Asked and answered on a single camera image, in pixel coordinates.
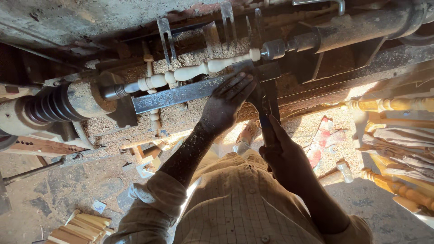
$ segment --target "threaded shaft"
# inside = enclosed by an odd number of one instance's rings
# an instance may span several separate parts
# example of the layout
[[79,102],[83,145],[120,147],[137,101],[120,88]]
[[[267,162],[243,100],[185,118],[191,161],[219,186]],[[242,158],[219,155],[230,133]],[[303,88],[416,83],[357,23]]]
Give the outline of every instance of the threaded shaft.
[[45,95],[27,102],[26,114],[36,123],[82,121],[88,119],[78,114],[68,100],[68,87],[62,85]]
[[118,97],[122,98],[122,97],[128,95],[128,93],[125,92],[123,84],[122,85],[115,85],[114,88],[115,88],[115,93],[116,93],[116,95],[118,95]]

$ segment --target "stack of wooden sticks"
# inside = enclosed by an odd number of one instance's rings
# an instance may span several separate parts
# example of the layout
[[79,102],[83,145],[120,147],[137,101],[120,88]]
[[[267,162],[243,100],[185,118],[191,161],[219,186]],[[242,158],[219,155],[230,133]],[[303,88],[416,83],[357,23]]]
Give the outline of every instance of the stack of wooden sticks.
[[65,226],[51,232],[46,244],[98,244],[114,230],[107,228],[111,220],[75,210]]

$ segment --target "human arm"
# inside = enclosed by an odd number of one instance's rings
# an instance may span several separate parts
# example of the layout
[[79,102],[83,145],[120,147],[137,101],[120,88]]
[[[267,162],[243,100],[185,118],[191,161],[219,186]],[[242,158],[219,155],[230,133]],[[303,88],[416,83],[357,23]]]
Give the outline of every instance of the human arm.
[[104,244],[168,241],[168,230],[181,214],[197,165],[214,139],[235,123],[238,110],[256,86],[252,80],[251,75],[240,73],[213,91],[183,145],[145,185],[134,183],[130,187],[128,194],[135,201],[119,223],[119,231]]
[[302,198],[320,233],[344,232],[350,225],[350,218],[321,186],[301,146],[291,140],[272,115],[270,122],[282,150],[260,148],[269,171],[286,190]]
[[159,170],[187,188],[214,139],[235,123],[238,110],[256,86],[252,80],[252,75],[239,73],[217,87],[190,136]]

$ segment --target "sleeve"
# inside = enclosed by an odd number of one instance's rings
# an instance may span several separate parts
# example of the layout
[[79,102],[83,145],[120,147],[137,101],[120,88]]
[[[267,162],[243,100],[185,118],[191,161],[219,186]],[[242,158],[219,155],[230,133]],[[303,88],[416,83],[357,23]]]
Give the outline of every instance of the sleeve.
[[339,234],[325,234],[326,244],[372,244],[372,231],[364,219],[356,215],[349,215],[350,224]]
[[131,185],[128,195],[135,201],[121,219],[118,232],[104,244],[167,243],[168,229],[176,223],[187,199],[185,187],[157,171],[145,185]]

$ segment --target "paper scrap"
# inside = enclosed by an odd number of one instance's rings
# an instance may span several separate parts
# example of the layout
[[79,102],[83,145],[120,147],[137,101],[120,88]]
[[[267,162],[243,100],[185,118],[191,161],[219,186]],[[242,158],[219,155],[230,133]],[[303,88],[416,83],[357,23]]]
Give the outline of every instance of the paper scrap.
[[99,214],[102,214],[102,212],[104,211],[106,205],[98,200],[94,200],[93,204],[92,204],[92,208],[93,210],[97,211]]

